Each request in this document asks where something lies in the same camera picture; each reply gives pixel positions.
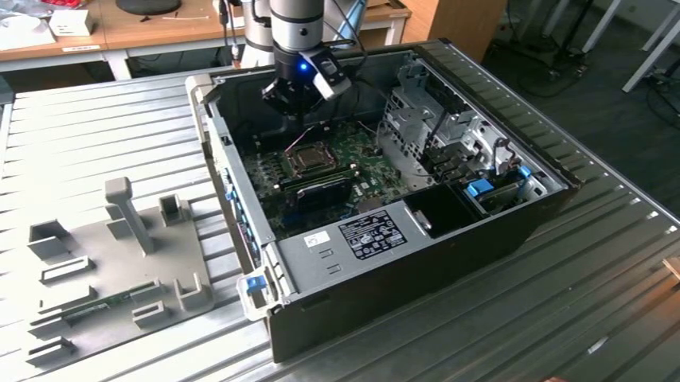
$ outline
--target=table leg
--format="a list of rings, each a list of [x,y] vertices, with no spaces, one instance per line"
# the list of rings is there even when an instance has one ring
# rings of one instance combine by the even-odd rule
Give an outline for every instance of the table leg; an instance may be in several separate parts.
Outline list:
[[[541,34],[547,37],[553,34],[554,27],[557,26],[557,23],[559,21],[559,18],[562,18],[563,11],[566,10],[566,6],[569,5],[569,0],[559,0],[559,3],[554,7],[553,15],[550,16],[550,19],[547,20],[547,24],[542,28]]]
[[[658,56],[662,54],[662,52],[666,50],[669,44],[676,39],[677,34],[680,33],[680,20],[676,21],[676,25],[672,27],[670,31],[668,32],[668,35],[661,40],[661,43],[658,43],[657,48],[653,50],[652,54],[646,58],[645,62],[637,69],[636,74],[633,74],[633,77],[628,80],[628,83],[624,86],[624,92],[629,92],[633,87],[640,82],[642,76],[649,72],[649,69],[652,68],[653,64],[657,62]]]
[[[404,25],[406,18],[395,18],[391,20],[390,28],[386,30],[384,45],[396,45],[402,42]]]
[[[656,44],[658,37],[666,30],[668,26],[670,25],[672,21],[674,20],[677,16],[677,12],[680,12],[680,4],[677,4],[673,8],[670,13],[668,14],[665,20],[662,21],[661,25],[658,26],[657,30],[654,30],[654,33],[652,34],[652,37],[649,37],[649,40],[646,40],[645,46],[641,47],[641,50],[645,52],[652,49],[652,46]]]
[[[102,52],[102,56],[104,60],[108,62],[108,67],[111,68],[116,81],[129,80],[132,78],[132,74],[127,67],[127,51],[124,49],[107,50]]]
[[[517,31],[517,39],[523,38],[523,34],[526,33],[526,30],[529,29],[529,25],[533,22],[533,18],[535,17],[535,13],[538,11],[538,8],[541,6],[542,0],[531,0],[531,4],[529,4],[529,11],[526,12],[526,20],[521,22],[519,30]]]
[[[593,34],[590,34],[590,37],[583,45],[583,53],[587,53],[590,49],[594,47],[594,44],[597,44],[597,41],[599,41],[599,38],[602,37],[602,33],[606,30],[606,27],[609,26],[609,23],[611,22],[611,18],[614,18],[616,11],[618,10],[621,0],[614,0],[606,9],[605,15],[602,16],[602,19],[599,20],[599,23],[594,27]]]

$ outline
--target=white box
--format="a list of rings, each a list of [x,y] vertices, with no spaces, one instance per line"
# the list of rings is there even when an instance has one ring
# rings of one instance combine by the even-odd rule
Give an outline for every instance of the white box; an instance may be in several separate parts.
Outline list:
[[[93,24],[88,10],[56,10],[49,19],[54,36],[89,36]]]

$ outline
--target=barcode label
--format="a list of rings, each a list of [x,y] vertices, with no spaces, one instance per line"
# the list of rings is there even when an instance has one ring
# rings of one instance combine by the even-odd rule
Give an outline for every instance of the barcode label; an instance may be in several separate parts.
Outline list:
[[[101,47],[98,45],[82,45],[82,46],[70,46],[69,48],[61,48],[62,52],[81,52],[84,50],[98,50]]]

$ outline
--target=green circuit board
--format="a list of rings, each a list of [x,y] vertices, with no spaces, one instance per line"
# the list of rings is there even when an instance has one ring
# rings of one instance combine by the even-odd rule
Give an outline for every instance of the green circuit board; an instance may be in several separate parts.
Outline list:
[[[279,239],[346,219],[367,208],[390,203],[407,193],[400,173],[378,149],[375,133],[354,123],[346,123],[338,133],[323,141],[299,145],[295,159],[291,159],[294,150],[287,153],[279,151],[253,154],[241,159],[268,223]],[[303,166],[304,161],[311,169],[300,169],[298,166]],[[323,173],[334,175],[319,177]],[[346,201],[303,215],[290,212],[290,198],[278,187],[282,181],[298,180],[308,186],[339,177],[351,180],[351,192]]]

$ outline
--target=warning label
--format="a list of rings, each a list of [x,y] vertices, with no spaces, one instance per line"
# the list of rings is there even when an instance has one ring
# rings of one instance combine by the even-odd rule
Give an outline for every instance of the warning label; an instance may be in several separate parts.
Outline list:
[[[386,211],[375,212],[348,224],[342,224],[339,230],[359,260],[406,243],[406,238]]]

